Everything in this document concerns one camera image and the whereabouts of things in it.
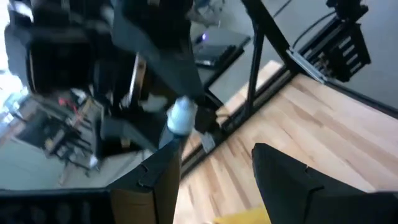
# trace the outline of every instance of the floor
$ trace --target floor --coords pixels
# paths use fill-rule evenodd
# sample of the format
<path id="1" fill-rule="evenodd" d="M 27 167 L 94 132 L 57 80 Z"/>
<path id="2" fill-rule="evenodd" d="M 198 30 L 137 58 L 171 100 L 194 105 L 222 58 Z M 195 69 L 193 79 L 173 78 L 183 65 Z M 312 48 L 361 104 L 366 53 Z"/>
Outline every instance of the floor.
<path id="1" fill-rule="evenodd" d="M 287 0 L 262 0 L 271 14 L 274 14 Z M 398 63 L 396 52 L 398 45 L 398 2 L 394 0 L 367 0 L 369 12 L 360 20 L 362 31 L 372 64 L 364 67 L 346 86 L 387 105 L 398 108 L 396 100 L 398 83 Z M 300 33 L 321 16 L 332 11 L 327 8 L 326 1 L 292 0 L 292 2 L 276 17 L 275 21 L 292 44 Z M 314 28 L 298 43 L 301 47 L 323 24 Z M 251 21 L 240 0 L 227 1 L 221 14 L 221 27 L 236 32 L 253 35 Z M 193 26 L 193 36 L 204 30 L 202 26 Z M 222 101 L 227 100 L 248 81 L 252 44 L 249 44 L 246 53 L 211 87 L 212 92 Z M 261 67 L 269 60 L 282 62 L 270 43 L 266 40 L 262 51 Z"/>
<path id="2" fill-rule="evenodd" d="M 259 82 L 279 67 L 268 63 Z M 239 107 L 246 92 L 224 110 Z M 396 191 L 396 132 L 396 119 L 298 75 L 182 181 L 174 223 L 200 224 L 262 206 L 251 160 L 257 142 L 365 192 Z"/>

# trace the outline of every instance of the black rack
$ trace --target black rack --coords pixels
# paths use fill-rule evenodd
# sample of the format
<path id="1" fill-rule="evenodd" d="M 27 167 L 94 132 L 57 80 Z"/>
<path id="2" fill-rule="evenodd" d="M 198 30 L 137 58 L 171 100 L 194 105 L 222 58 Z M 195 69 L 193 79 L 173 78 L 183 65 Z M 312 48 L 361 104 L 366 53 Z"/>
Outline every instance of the black rack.
<path id="1" fill-rule="evenodd" d="M 362 6 L 362 14 L 355 21 L 343 21 L 337 16 L 334 17 L 312 40 L 305 44 L 298 52 L 295 52 L 291 49 L 272 16 L 260 0 L 242 0 L 242 2 L 252 19 L 255 32 L 254 53 L 247 100 L 221 125 L 219 130 L 212 133 L 215 140 L 215 147 L 205 150 L 202 145 L 199 145 L 182 161 L 182 178 L 187 176 L 201 161 L 214 152 L 223 141 L 262 108 L 265 103 L 285 87 L 298 73 L 304 73 L 355 100 L 389 116 L 398 118 L 398 111 L 396 109 L 341 86 L 314 67 L 314 65 L 317 65 L 319 59 L 323 57 L 322 55 L 325 55 L 326 59 L 329 60 L 330 67 L 338 64 L 344 65 L 342 69 L 345 69 L 345 78 L 350 78 L 359 69 L 370 63 L 369 54 L 359 24 L 355 23 L 368 10 L 366 6 Z M 268 38 L 273 48 L 275 48 L 284 61 L 284 66 L 256 91 L 264 36 Z M 352 55 L 357 56 L 354 60 L 349 61 Z"/>

